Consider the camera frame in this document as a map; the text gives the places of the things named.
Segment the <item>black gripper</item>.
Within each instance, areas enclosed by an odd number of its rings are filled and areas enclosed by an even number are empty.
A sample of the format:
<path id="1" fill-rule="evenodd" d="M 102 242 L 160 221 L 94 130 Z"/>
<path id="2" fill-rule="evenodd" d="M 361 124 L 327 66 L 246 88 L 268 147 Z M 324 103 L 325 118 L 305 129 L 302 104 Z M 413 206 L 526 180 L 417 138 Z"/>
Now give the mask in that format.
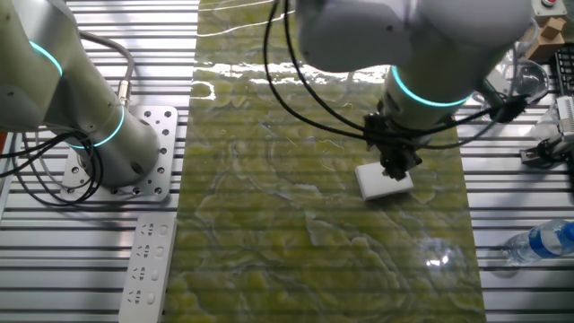
<path id="1" fill-rule="evenodd" d="M 376 147 L 380 152 L 385 176 L 403 180 L 408 170 L 422 163 L 422 158 L 413 146 L 412 138 L 392 128 L 388 118 L 374 112 L 363 119 L 365 127 L 363 134 L 367 138 L 367 148 L 371 150 Z"/>

